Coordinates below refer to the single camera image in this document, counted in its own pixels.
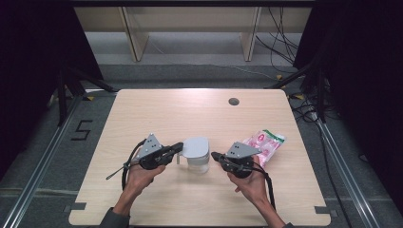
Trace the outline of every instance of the black tape mark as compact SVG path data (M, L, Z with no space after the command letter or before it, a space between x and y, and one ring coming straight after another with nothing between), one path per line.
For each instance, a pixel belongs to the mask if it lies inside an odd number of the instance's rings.
M86 135L83 138L71 138L72 141L86 141L86 137L88 137L90 130L80 129L82 123L92 123L92 120L82 120L78 123L76 132L86 132Z

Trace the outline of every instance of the person's right hand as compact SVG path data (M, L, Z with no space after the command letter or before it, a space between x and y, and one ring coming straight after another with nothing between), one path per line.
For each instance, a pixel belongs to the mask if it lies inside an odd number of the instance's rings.
M254 163L259 163L259 157L253 156ZM228 178L232 181L237 188L235 192L241 191L242 194L253 204L258 202L267 201L266 181L262 173L253 171L249 177L245 179L239 179L234 174L228 172Z

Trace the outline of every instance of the floor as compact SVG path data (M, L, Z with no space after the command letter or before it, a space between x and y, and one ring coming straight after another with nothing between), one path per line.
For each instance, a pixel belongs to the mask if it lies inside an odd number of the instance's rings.
M274 39L269 34L258 34L258 37L269 47L274 43ZM287 37L297 44L300 34L287 34ZM289 62L279 55L271 54L270 50L260 42L255 44L252 61L245 62L240 47L240 38L236 33L151 33L143 59L137 63L131 59L123 33L88 33L87 38L106 81L111 82L114 86L261 87L262 82L273 83L278 76L289 75L284 70L295 71ZM276 42L275 49L286 54L284 44L280 42ZM182 66L181 71L177 69L172 71L171 66L177 65ZM201 83L200 78L192 81L193 74L197 74L198 69L201 68L211 72L214 77L228 77L228 79L231 76L244 77L250 79L251 82L248 84L241 81L232 82L233 84L215 82L205 85ZM163 77L172 77L176 80L186 73L192 76L185 84L180 85L169 82L151 85L150 82L153 81L150 78L142 78L145 83L139 82L133 85L130 82L133 80L130 78L131 74L139 69L144 72L149 72L150 69L157 71L158 75L147 74L151 75L147 77L161 77L160 80L167 80ZM303 78L296 80L284 90L289 94L298 92L298 85L302 80ZM62 136L63 140L58 145L58 151L50 158L51 163L46 167L46 173L41 178L19 227L71 227L68 224L69 207L75 200L85 174L80 167L87 167L89 164L92 154L87 151L94 150L97 139L102 133L108 110L114 101L113 96L103 93L94 96L98 96L98 99L87 103L81 102L78 105L76 114L71 119L71 127L67 129L66 135ZM310 102L314 103L315 97L312 97ZM323 197L332 214L332 222L329 227L376 227L369 226L359 214L355 197L351 195L346 181L337 171L334 157L330 152L323 153L320 131L317 126L314 123L304 122L300 118L300 112L309 111L303 106L306 105L306 100L291 99L290 105L296 108L295 115L299 131L316 172ZM38 125L38 136L33 136L27 143L26 151L17 158L8 174L0 182L0 223L5 222L7 214L29 181L30 174L41 160L41 152L47 150L48 142L51 141L57 130L57 112L57 105L49 107L49 112ZM355 178L359 190L370 204L378 224L377 227L403 227L402 216L394 207L371 166L358 157L361 152L355 144L354 137L349 134L347 127L334 110L328 110L327 116L328 121L325 126L329 128L331 137L336 142L337 149ZM70 138L77 136L75 126L81 120L92 120L97 124L91 124L91 134L86 143L72 143ZM328 166L330 173L325 172Z

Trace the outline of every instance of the pink package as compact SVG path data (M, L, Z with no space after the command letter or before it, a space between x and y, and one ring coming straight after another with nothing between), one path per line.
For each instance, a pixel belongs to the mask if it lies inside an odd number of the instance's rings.
M255 148L260 148L261 153L258 154L259 163L261 167L264 167L284 141L284 136L274 135L267 129L264 129L258 131L251 138L244 140L243 143Z

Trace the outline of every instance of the light wood surface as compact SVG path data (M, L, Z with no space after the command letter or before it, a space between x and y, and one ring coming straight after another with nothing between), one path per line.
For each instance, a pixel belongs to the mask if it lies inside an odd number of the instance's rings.
M237 98L238 105L228 100ZM136 89L121 90L86 172L76 202L85 210L71 211L74 225L96 225L119 198L121 175L106 177L120 168L135 147L154 133L171 145L204 136L210 152L225 153L233 142L268 129L287 140L267 163L273 180L278 213L294 225L328 225L329 215L317 215L325 206L286 96L274 89ZM262 226L255 207L235 193L235 185L220 165L210 159L205 174L187 171L186 159L176 159L136 199L132 225L155 226Z

